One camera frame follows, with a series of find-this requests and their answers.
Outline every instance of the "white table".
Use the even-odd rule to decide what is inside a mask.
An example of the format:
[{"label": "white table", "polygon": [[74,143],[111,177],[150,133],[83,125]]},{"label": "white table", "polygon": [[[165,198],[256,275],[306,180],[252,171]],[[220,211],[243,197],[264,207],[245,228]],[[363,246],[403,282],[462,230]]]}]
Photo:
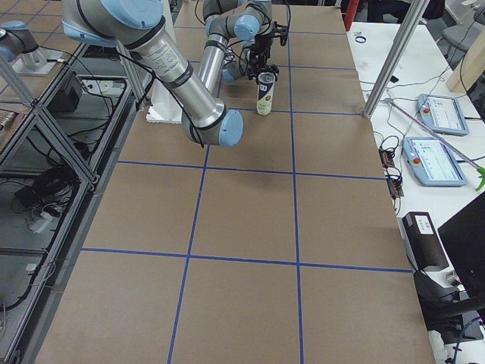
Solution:
[{"label": "white table", "polygon": [[[372,89],[372,83],[377,79],[380,69],[389,53],[398,28],[399,25],[397,24],[354,23],[351,30],[348,32],[352,55],[358,71],[359,80],[363,81],[361,82],[361,88],[366,99]],[[356,33],[364,36],[366,42],[356,42]],[[438,78],[433,78],[429,82],[421,85],[394,87],[396,85],[407,85],[410,83],[423,83],[431,77],[439,76],[445,69],[447,69],[447,67],[448,64],[446,63],[445,58],[441,54],[427,28],[420,25],[416,29],[415,34],[411,38],[405,53],[394,71],[394,76],[396,76],[399,81],[388,85],[389,88],[383,94],[382,99],[390,97],[415,100],[420,94],[429,94],[431,90],[433,90],[433,94],[436,95],[462,96],[463,94],[451,93],[446,87],[446,80],[452,73],[450,69],[442,75],[440,80],[438,80]],[[467,96],[460,97],[459,102],[466,117],[479,117]],[[413,102],[397,99],[396,104],[400,105],[413,115],[418,110],[418,103],[416,101]],[[383,134],[385,137],[389,135],[397,135],[400,140],[402,140],[402,135],[386,122],[389,112],[389,104],[380,103],[377,106],[371,119],[374,131]],[[445,139],[470,158],[485,155],[485,124],[482,121],[467,122],[470,129],[469,135],[444,136]],[[395,109],[391,111],[390,123],[403,133],[410,127],[409,132],[406,134],[407,137],[428,137],[426,132],[424,132],[418,125],[413,124],[410,126],[410,120]],[[380,145],[380,141],[381,137],[376,134],[376,142],[378,146]],[[390,140],[389,144],[386,144],[385,146],[394,145],[395,141]],[[468,164],[460,164],[460,167],[468,179],[467,186],[458,188],[422,187],[414,178],[404,157],[401,157],[400,148],[396,150],[394,161],[398,167],[401,166],[400,169],[404,181],[402,188],[405,194],[404,197],[400,199],[401,208],[399,210],[398,218],[401,218],[410,211],[429,212],[435,228],[438,228],[479,194],[475,191],[475,188],[480,183],[478,173]],[[485,164],[485,159],[479,161],[479,164]],[[430,274],[430,276],[443,286],[448,286],[445,280],[445,273],[449,270],[451,269]],[[485,358],[485,340],[462,343],[460,348],[463,351],[458,354],[457,364],[483,362]],[[447,345],[446,349],[450,356],[452,356],[452,345]]]}]

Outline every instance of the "computer monitor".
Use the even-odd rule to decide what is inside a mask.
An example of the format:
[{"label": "computer monitor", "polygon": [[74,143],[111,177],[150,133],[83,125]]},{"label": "computer monitor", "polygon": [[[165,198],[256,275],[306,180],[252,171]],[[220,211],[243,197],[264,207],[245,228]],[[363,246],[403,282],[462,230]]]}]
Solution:
[{"label": "computer monitor", "polygon": [[460,302],[450,312],[477,310],[485,319],[485,193],[466,205],[438,228],[448,254],[470,302]]}]

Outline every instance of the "chair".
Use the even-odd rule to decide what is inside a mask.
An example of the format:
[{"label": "chair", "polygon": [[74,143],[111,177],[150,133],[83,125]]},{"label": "chair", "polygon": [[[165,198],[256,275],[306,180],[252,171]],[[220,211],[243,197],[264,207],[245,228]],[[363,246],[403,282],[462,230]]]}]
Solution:
[{"label": "chair", "polygon": [[483,26],[485,24],[485,5],[481,5],[475,10],[473,18],[475,22],[473,22],[472,25],[457,24],[442,31],[441,38],[439,38],[436,43],[440,42],[442,39],[448,42],[449,47],[445,57],[448,57],[452,47],[465,53],[468,52],[481,31],[485,29]]}]

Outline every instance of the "tennis ball can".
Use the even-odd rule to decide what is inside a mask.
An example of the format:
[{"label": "tennis ball can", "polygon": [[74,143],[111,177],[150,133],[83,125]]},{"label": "tennis ball can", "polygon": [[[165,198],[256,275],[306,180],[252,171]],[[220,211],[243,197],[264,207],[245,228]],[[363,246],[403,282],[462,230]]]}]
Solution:
[{"label": "tennis ball can", "polygon": [[273,91],[276,76],[271,72],[264,72],[258,76],[258,101],[256,110],[260,115],[268,115],[273,103]]}]

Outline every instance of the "black box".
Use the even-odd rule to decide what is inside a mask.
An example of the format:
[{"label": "black box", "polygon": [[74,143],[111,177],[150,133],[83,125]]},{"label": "black box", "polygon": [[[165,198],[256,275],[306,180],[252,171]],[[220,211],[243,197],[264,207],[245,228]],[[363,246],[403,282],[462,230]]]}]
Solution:
[{"label": "black box", "polygon": [[77,80],[74,72],[71,72],[62,80],[57,93],[48,104],[47,109],[50,112],[76,111],[82,93],[83,87]]},{"label": "black box", "polygon": [[416,268],[423,271],[441,271],[449,267],[430,214],[409,212],[402,218],[402,224],[415,257]]},{"label": "black box", "polygon": [[19,189],[15,193],[15,197],[20,201],[23,207],[28,209],[34,203],[40,201],[39,195],[37,195],[36,191],[32,189],[31,186],[25,186]]}]

